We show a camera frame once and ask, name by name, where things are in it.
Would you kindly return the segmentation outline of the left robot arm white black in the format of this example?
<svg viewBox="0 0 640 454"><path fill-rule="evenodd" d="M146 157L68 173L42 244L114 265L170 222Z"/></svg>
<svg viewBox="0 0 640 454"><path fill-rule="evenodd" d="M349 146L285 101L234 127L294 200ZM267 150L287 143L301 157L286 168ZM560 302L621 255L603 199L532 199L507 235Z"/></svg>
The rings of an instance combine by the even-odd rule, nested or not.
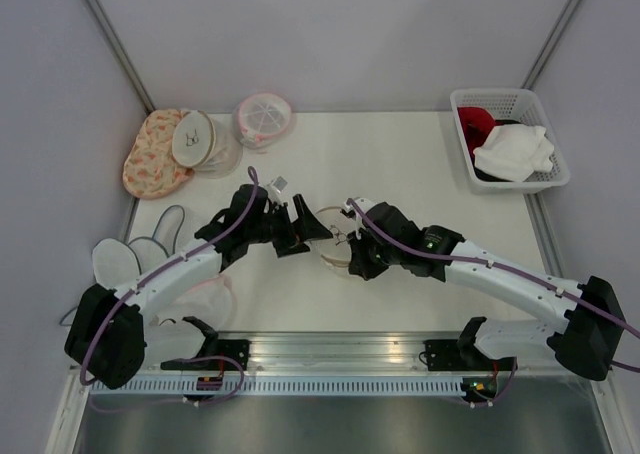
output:
<svg viewBox="0 0 640 454"><path fill-rule="evenodd" d="M80 366L80 381L110 389L126 384L141 368L151 319L196 284L222 273L253 244L270 244L278 257L306 253L309 242L332 233L296 194L288 204L271 199L267 189L244 184L230 205L201 227L184 248L154 270L117 288L100 284L81 296L65 353Z"/></svg>

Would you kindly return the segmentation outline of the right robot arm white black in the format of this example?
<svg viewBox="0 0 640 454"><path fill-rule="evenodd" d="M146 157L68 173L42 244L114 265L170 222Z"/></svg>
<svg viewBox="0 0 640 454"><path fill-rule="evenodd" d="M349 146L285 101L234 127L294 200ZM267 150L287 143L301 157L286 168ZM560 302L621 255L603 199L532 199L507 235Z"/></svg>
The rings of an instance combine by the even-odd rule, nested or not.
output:
<svg viewBox="0 0 640 454"><path fill-rule="evenodd" d="M472 318L456 342L463 366L551 357L592 381L605 380L614 367L622 335L631 328L608 281L592 276L580 283L528 270L443 226L420 228L386 202L348 199L343 213L356 223L348 235L351 275L372 280L399 266L416 277L482 292L528 314L525 321Z"/></svg>

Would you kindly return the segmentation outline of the beige round mesh laundry bag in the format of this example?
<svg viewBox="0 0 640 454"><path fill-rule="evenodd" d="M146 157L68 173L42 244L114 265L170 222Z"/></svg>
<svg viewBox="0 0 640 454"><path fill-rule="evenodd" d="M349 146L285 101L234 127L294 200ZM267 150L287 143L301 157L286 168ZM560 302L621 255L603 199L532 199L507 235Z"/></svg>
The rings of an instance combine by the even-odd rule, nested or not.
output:
<svg viewBox="0 0 640 454"><path fill-rule="evenodd" d="M351 249L348 236L356 230L356 222L342 213L341 206L327 206L315 213L315 217L327 228L330 239L311 242L311 247L324 265L337 275L348 277Z"/></svg>

